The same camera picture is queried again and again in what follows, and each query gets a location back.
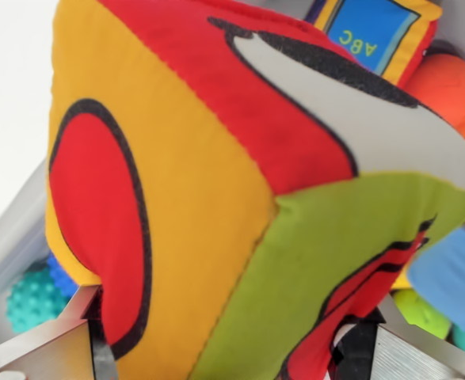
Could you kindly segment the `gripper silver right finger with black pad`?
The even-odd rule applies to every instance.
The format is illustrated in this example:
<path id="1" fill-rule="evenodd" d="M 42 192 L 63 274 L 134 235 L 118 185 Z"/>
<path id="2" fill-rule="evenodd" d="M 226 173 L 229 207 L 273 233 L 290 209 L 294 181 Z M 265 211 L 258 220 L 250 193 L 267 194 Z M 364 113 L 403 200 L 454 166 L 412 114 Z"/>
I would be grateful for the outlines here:
<path id="1" fill-rule="evenodd" d="M 374 310 L 348 320 L 331 345 L 331 379 L 465 379 L 465 351 Z"/>

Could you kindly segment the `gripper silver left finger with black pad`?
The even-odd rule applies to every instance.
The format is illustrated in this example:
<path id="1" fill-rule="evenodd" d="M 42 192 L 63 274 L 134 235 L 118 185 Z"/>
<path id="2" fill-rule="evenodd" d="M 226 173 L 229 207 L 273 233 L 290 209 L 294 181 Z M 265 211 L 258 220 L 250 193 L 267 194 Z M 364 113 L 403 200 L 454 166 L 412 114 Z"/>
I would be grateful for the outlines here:
<path id="1" fill-rule="evenodd" d="M 80 287 L 58 318 L 0 344 L 0 379 L 117 379 L 100 301 L 99 286 Z"/>

